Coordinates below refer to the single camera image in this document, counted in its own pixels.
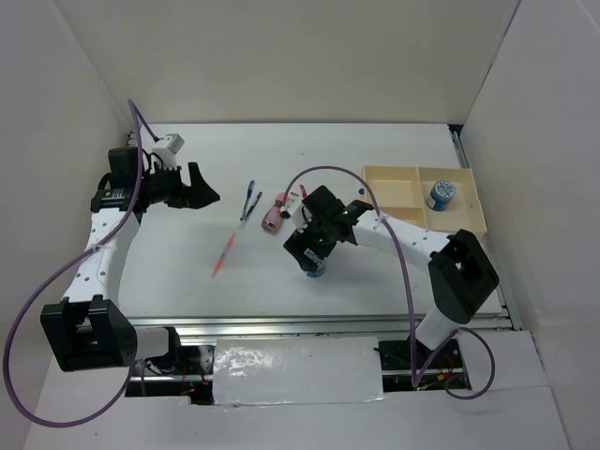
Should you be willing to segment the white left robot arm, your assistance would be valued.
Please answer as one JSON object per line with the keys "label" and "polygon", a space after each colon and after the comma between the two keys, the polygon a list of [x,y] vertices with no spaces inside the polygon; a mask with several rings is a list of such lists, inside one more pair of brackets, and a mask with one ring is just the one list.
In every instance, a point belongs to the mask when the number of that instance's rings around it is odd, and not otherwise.
{"label": "white left robot arm", "polygon": [[43,307],[40,322],[59,367],[66,371],[130,367],[151,359],[165,374],[185,363],[173,327],[136,327],[118,307],[126,258],[143,215],[155,203],[171,208],[204,208],[219,201],[197,163],[189,182],[173,156],[159,155],[155,167],[138,163],[136,148],[109,151],[110,169],[91,201],[91,231],[74,279],[56,304]]}

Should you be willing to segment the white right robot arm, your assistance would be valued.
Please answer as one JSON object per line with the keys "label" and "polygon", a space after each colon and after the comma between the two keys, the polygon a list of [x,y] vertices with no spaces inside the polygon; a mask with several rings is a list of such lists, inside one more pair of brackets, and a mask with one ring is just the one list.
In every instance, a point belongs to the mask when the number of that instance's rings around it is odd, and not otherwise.
{"label": "white right robot arm", "polygon": [[284,248],[311,276],[323,272],[338,243],[401,255],[405,263],[428,272],[434,306],[416,325],[409,346],[409,356],[420,368],[440,359],[442,342],[471,321],[500,282],[472,232],[429,231],[360,200],[345,205],[325,186],[282,206],[280,215],[295,227]]}

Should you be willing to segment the pink capped marker bottle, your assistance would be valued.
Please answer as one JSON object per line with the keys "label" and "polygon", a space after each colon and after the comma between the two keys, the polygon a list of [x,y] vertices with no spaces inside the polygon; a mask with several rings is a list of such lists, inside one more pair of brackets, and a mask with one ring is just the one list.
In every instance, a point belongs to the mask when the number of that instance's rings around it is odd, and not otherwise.
{"label": "pink capped marker bottle", "polygon": [[279,193],[269,210],[262,218],[262,229],[271,234],[276,234],[282,223],[281,211],[287,206],[287,197],[284,192]]}

